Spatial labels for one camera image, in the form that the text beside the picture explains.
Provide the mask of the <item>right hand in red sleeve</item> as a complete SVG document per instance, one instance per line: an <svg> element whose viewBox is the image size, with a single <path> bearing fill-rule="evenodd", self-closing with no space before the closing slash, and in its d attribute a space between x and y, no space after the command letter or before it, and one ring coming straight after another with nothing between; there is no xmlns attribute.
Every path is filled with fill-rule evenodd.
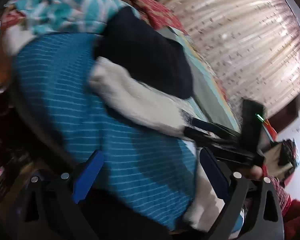
<svg viewBox="0 0 300 240"><path fill-rule="evenodd" d="M264 178L264 171L266 170L259 166L253 166L251 168L243 168L240 172L246 178L253 180L262 180ZM280 185L280 182L276 177L268 175L268 178L270 179L270 182L272 183L277 193L277 198L281 207L282 216L284 216L292 203L292 198Z"/></svg>

